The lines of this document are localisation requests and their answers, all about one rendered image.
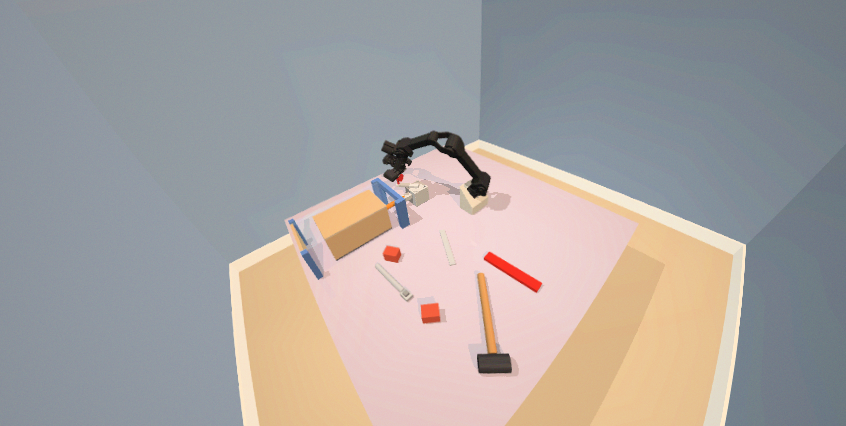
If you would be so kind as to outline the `wooden-handled black mallet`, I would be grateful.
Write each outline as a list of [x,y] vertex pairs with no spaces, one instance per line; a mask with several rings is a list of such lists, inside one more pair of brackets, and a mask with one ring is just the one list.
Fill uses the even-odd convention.
[[485,328],[487,354],[477,354],[478,373],[512,373],[511,358],[508,353],[497,354],[495,334],[492,326],[492,316],[489,307],[489,297],[484,273],[478,273],[478,288],[482,305],[482,317]]

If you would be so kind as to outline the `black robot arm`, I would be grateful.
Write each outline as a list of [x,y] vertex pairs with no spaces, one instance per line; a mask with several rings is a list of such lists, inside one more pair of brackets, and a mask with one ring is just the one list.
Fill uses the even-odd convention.
[[[438,138],[448,138],[444,147],[437,142]],[[383,157],[382,162],[383,164],[391,164],[392,166],[394,165],[393,159],[395,157],[399,162],[406,162],[408,156],[412,157],[414,149],[428,145],[435,146],[439,152],[447,154],[451,158],[456,158],[461,163],[473,178],[467,190],[474,199],[478,195],[486,196],[491,177],[486,172],[481,171],[466,152],[461,136],[449,131],[438,132],[432,130],[429,133],[414,138],[401,138],[396,144],[385,140],[381,151],[387,153],[387,155]]]

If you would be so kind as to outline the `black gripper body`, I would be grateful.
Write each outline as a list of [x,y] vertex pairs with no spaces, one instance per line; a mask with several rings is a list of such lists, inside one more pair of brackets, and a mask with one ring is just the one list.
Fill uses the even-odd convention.
[[394,182],[397,179],[399,173],[406,167],[405,164],[408,164],[408,166],[410,166],[411,163],[412,163],[411,159],[409,159],[409,158],[407,158],[406,162],[399,162],[395,157],[393,159],[393,161],[394,161],[394,165],[392,165],[392,166],[394,168],[392,170],[388,169],[383,174],[383,177],[385,177],[386,179],[388,179],[391,182]]

